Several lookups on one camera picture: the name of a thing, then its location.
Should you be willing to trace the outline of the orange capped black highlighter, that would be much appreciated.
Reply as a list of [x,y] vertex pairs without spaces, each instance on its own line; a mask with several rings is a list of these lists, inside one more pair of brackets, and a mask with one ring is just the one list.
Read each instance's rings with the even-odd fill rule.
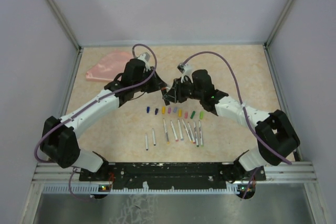
[[162,88],[162,99],[164,100],[164,101],[167,101],[167,102],[169,102],[170,100],[169,100],[169,87],[164,87],[164,88]]

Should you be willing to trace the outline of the light green pen cap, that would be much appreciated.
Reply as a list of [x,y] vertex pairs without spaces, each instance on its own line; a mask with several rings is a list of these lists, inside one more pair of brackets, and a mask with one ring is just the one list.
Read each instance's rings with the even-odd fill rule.
[[204,112],[201,111],[201,112],[200,112],[200,117],[199,117],[199,119],[201,120],[201,119],[203,119],[203,117],[204,117]]

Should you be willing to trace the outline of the magenta capped marker pen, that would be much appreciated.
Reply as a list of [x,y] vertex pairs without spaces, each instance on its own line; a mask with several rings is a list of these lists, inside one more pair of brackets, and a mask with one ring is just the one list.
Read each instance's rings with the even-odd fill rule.
[[194,133],[193,133],[193,130],[191,128],[191,125],[190,125],[189,122],[187,124],[188,124],[188,130],[189,130],[189,133],[190,133],[190,136],[191,136],[191,140],[192,140],[193,144],[196,144],[196,140],[194,138]]

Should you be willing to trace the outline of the lavender marker pen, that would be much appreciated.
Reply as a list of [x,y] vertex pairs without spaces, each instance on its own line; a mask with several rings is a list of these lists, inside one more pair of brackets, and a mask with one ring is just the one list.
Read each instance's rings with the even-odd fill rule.
[[178,123],[178,131],[179,131],[179,135],[180,135],[180,140],[183,141],[183,133],[182,133],[182,127],[181,127],[181,122],[180,119],[177,119],[177,123]]

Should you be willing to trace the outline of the orange white marker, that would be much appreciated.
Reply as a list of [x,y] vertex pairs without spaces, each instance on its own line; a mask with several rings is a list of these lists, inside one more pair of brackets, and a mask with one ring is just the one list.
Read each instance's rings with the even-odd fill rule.
[[165,133],[166,143],[169,144],[170,140],[169,140],[169,134],[168,134],[168,131],[167,131],[167,125],[166,125],[165,119],[163,119],[163,126],[164,126],[164,133]]

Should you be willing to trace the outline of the light green capped marker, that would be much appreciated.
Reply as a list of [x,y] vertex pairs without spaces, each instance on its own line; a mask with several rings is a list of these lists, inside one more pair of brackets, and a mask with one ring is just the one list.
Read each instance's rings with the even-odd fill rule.
[[204,146],[204,141],[203,141],[203,131],[202,131],[202,124],[201,121],[198,122],[198,127],[199,127],[199,139],[200,139],[200,146]]

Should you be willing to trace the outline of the pink capped marker pen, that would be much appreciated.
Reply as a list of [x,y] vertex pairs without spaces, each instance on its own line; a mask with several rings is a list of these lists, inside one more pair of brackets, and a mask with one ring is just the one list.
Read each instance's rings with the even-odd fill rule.
[[179,138],[177,137],[177,133],[176,133],[174,124],[173,124],[173,122],[171,120],[170,120],[170,124],[171,124],[171,128],[172,128],[172,131],[173,131],[173,134],[174,134],[175,141],[178,142]]

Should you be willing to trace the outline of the dark green capped marker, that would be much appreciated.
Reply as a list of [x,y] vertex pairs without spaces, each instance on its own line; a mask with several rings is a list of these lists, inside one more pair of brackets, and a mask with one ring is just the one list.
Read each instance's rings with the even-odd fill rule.
[[195,134],[195,143],[196,147],[199,147],[199,141],[198,141],[198,132],[197,132],[197,127],[195,121],[193,122],[194,125],[194,134]]

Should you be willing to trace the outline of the blue capped marker pen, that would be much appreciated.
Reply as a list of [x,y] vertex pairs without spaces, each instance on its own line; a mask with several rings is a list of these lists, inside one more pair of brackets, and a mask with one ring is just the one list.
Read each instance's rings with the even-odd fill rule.
[[145,149],[146,151],[149,150],[149,140],[148,140],[148,134],[145,133]]

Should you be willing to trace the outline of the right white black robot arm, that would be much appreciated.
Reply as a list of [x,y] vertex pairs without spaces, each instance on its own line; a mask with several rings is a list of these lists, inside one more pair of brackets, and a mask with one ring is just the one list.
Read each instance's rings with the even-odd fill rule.
[[234,160],[231,180],[248,179],[253,171],[266,165],[292,163],[288,156],[300,145],[300,140],[285,112],[265,112],[244,105],[216,89],[206,70],[196,70],[190,77],[174,79],[172,86],[163,93],[163,100],[167,102],[183,103],[188,99],[199,101],[207,112],[248,128],[256,138],[257,146]]

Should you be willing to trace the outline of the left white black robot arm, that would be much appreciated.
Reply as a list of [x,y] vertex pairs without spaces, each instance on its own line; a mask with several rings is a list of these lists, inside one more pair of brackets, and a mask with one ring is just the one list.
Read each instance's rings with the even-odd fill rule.
[[117,74],[85,105],[59,119],[49,117],[35,149],[41,150],[61,168],[82,168],[98,180],[106,179],[109,167],[104,164],[103,157],[80,149],[78,139],[103,116],[132,100],[135,93],[152,93],[166,88],[167,84],[156,73],[155,67],[146,66],[142,60],[131,59],[124,72]]

